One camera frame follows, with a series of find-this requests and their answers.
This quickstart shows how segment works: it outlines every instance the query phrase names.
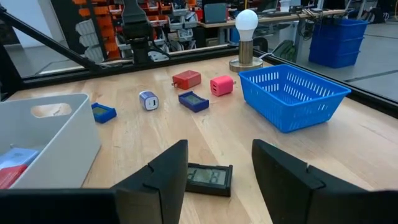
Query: bin handle hole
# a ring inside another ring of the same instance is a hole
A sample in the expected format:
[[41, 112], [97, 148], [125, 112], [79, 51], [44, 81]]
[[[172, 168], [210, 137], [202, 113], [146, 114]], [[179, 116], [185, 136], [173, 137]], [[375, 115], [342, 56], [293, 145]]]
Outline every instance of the bin handle hole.
[[30, 109], [30, 113], [36, 118], [48, 118], [52, 116], [69, 115], [72, 108], [67, 103], [55, 103], [50, 105], [34, 106]]

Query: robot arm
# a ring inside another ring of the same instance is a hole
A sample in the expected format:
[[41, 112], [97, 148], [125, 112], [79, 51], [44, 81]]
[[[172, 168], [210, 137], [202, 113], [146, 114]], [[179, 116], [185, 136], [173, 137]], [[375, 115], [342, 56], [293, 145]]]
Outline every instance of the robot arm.
[[124, 0], [122, 20], [123, 35], [134, 52], [134, 63], [151, 62], [148, 41], [152, 35], [152, 27], [137, 0]]

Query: wall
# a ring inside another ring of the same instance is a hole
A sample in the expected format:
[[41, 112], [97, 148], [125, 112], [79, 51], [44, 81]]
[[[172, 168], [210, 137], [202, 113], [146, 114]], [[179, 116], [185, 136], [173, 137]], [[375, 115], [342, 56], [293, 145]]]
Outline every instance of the wall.
[[[0, 0], [2, 6], [7, 9], [7, 12], [32, 26], [33, 28], [39, 30], [45, 35], [53, 38], [53, 35], [50, 31], [50, 26], [47, 23], [45, 16], [43, 14], [42, 8], [39, 5], [38, 0]], [[23, 46], [26, 47], [36, 47], [41, 46], [42, 44], [37, 40], [25, 35], [21, 31], [14, 29], [16, 35], [18, 36], [19, 42]], [[60, 33], [55, 31], [55, 37], [60, 37]]]
[[51, 0], [38, 0], [39, 6], [42, 9], [42, 13], [44, 19], [49, 26], [51, 36], [57, 42], [65, 40], [62, 30], [60, 28], [60, 24], [58, 22], [58, 18], [55, 15], [54, 8], [52, 7]]

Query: black digital thermometer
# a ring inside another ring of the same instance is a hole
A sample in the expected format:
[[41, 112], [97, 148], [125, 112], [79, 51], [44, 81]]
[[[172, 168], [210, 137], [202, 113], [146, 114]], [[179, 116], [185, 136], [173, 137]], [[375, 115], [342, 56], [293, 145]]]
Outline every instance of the black digital thermometer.
[[186, 192], [231, 196], [232, 165], [204, 166], [188, 163]]

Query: gray floor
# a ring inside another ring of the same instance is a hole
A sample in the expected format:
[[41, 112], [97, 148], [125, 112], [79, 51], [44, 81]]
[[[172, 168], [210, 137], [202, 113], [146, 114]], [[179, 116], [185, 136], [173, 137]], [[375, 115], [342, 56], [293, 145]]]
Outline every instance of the gray floor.
[[[279, 38], [276, 34], [268, 39], [269, 47], [274, 48]], [[398, 22], [368, 25], [354, 66], [335, 69], [311, 63], [310, 44], [303, 43], [298, 64], [398, 101]]]
[[47, 67], [52, 69], [77, 66], [65, 56], [47, 46], [22, 48], [20, 45], [7, 46], [8, 54], [22, 78], [35, 76]]

